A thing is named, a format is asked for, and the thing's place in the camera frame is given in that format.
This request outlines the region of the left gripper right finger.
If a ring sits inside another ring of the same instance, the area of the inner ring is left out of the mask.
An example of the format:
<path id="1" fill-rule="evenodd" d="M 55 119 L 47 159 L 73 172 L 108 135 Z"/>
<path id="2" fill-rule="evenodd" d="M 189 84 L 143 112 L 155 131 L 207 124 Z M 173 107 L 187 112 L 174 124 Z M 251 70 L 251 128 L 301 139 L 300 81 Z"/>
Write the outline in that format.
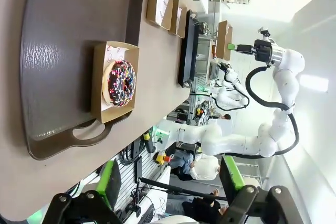
<path id="1" fill-rule="evenodd" d="M 262 223 L 302 223 L 301 215 L 288 190 L 274 186 L 268 191 L 245 184 L 231 156 L 223 155 L 220 174 L 228 208 L 219 223 L 246 223 L 259 217 Z"/>

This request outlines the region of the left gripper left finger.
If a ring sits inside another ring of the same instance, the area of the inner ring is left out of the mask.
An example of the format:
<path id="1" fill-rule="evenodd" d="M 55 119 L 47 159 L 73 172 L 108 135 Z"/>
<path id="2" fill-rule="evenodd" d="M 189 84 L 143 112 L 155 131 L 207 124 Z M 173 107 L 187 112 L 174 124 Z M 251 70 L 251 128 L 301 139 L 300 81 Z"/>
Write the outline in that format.
<path id="1" fill-rule="evenodd" d="M 65 193 L 54 195 L 43 223 L 122 223 L 114 211 L 120 188 L 119 165 L 108 161 L 94 190 L 75 198 Z"/>

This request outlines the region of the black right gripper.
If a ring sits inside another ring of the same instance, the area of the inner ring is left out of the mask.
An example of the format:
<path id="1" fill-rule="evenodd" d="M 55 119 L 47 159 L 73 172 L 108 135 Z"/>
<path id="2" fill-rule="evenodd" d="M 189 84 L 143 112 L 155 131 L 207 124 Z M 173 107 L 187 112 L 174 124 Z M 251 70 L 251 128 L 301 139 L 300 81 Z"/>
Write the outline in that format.
<path id="1" fill-rule="evenodd" d="M 272 45 L 269 41 L 257 39 L 254 41 L 254 46 L 229 43 L 227 49 L 246 55 L 254 54 L 256 61 L 264 62 L 266 65 L 272 65 Z"/>

